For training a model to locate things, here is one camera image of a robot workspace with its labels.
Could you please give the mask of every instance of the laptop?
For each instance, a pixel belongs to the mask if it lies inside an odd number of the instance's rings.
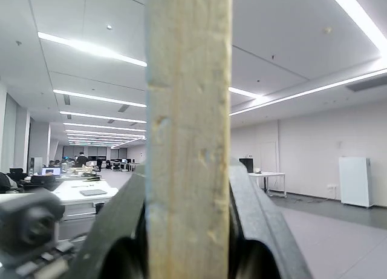
[[[60,176],[60,171],[62,169],[60,167],[46,167],[42,168],[42,175],[46,175],[47,173],[52,173],[54,176]]]

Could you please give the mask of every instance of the camera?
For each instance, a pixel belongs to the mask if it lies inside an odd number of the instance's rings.
[[[60,200],[46,190],[0,197],[0,278],[24,278],[71,252],[57,245],[55,224],[64,212]]]

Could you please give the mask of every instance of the computer monitor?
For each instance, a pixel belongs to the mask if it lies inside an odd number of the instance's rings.
[[[52,173],[56,176],[59,176],[60,175],[60,168],[59,167],[42,168],[42,175],[46,175],[47,173]]]
[[[239,161],[246,166],[248,173],[254,172],[254,164],[252,158],[239,158]]]

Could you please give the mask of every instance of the person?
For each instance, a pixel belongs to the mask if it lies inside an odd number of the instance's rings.
[[[101,167],[102,167],[102,160],[101,159],[97,159],[97,166],[98,166],[99,171],[101,172]]]
[[[83,155],[83,152],[79,152],[79,157],[77,158],[77,167],[82,167],[83,165],[86,165],[86,162],[89,161],[85,155]]]

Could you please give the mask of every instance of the column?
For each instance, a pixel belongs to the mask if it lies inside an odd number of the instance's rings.
[[[51,127],[46,122],[31,123],[30,157],[41,157],[48,165],[50,155]]]
[[[26,108],[16,110],[15,150],[13,166],[27,172],[28,138],[30,133],[30,112]]]
[[[4,131],[4,117],[5,117],[5,102],[7,100],[7,89],[5,85],[0,80],[0,165],[1,165],[1,153],[2,153],[2,144],[3,144],[3,131]]]
[[[55,161],[55,154],[56,154],[56,149],[58,148],[58,144],[59,144],[58,139],[50,139],[50,155],[48,156],[49,160]]]

